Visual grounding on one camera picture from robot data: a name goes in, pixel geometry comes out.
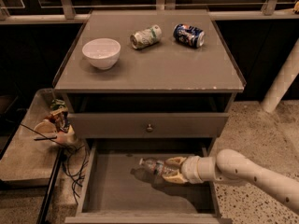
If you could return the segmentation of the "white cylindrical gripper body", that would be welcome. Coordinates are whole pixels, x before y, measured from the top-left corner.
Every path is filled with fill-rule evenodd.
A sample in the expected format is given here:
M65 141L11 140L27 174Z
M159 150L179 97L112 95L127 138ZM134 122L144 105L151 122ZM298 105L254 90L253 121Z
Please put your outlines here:
M181 173L191 184L213 181L216 161L213 157L190 156L182 163Z

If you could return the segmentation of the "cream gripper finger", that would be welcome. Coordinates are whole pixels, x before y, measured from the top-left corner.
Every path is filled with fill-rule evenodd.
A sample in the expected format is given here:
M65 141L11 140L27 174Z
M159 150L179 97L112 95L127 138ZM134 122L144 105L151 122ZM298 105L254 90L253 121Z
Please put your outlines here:
M182 165L183 162L185 162L187 160L186 157L173 157L173 158L169 158L165 161L165 163L167 165L172 165L172 166L176 166L176 167L180 167Z
M184 184L188 182L188 179L181 173L163 174L162 178L169 183Z

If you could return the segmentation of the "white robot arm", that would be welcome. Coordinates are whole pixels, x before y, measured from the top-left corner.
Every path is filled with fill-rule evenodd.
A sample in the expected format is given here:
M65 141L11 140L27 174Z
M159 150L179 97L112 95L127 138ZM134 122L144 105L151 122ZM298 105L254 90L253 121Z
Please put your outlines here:
M215 157L174 157L165 163L175 166L174 171L162 174L167 182L198 184L206 181L246 181L299 214L299 182L265 169L235 150L223 149Z

